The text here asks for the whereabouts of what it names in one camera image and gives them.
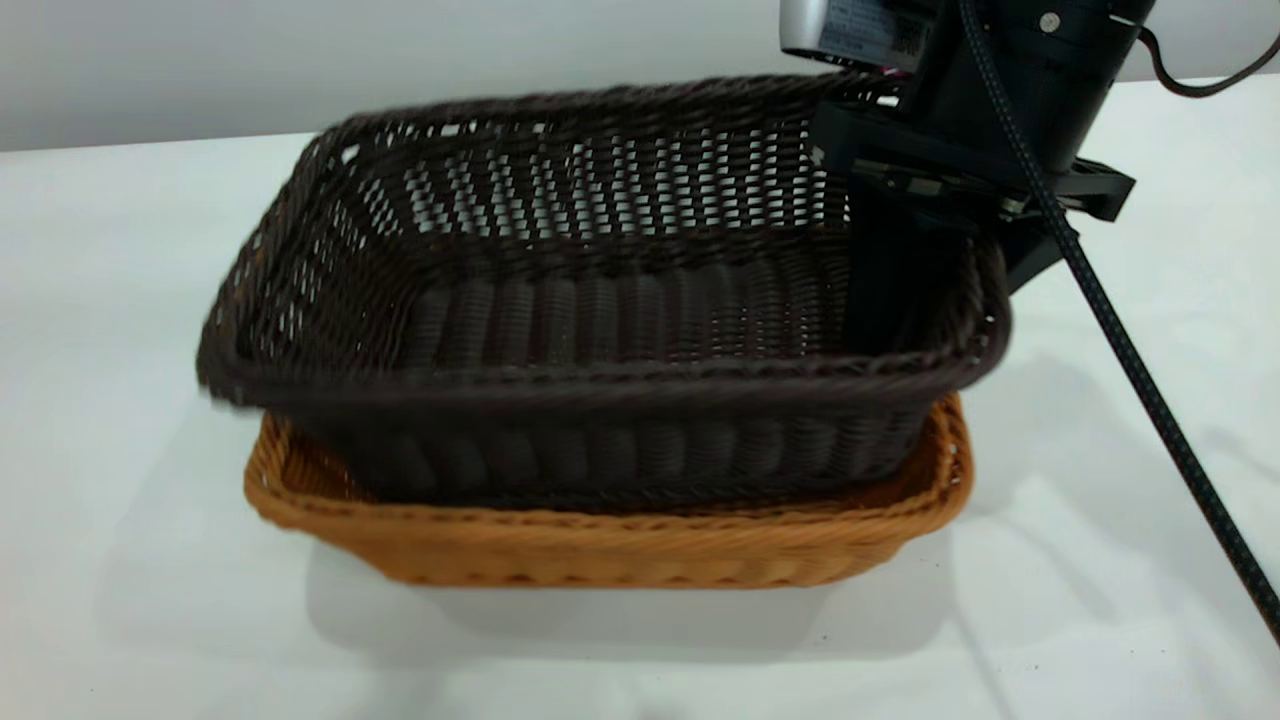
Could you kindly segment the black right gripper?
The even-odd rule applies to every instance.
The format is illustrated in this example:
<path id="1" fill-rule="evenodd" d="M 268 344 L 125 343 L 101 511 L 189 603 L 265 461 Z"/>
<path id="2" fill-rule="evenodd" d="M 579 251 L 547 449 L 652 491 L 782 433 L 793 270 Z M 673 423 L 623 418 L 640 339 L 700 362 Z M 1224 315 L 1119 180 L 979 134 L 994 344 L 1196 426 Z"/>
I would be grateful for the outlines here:
<path id="1" fill-rule="evenodd" d="M 1135 181 L 1079 155 L 1111 83 L 1052 61 L 1000 58 L 996 67 L 1048 191 L 1066 208 L 1116 220 Z M 1033 199 L 970 58 L 910 81 L 900 108 L 822 104 L 810 141 L 823 170 L 900 193 L 992 197 L 1012 217 L 1023 215 Z M 887 188 L 847 190 L 845 347 L 852 354 L 908 351 L 923 342 L 977 236 L 975 222 L 955 202 L 913 200 Z M 1001 217 L 998 246 L 1010 296 L 1062 261 L 1042 217 Z"/>

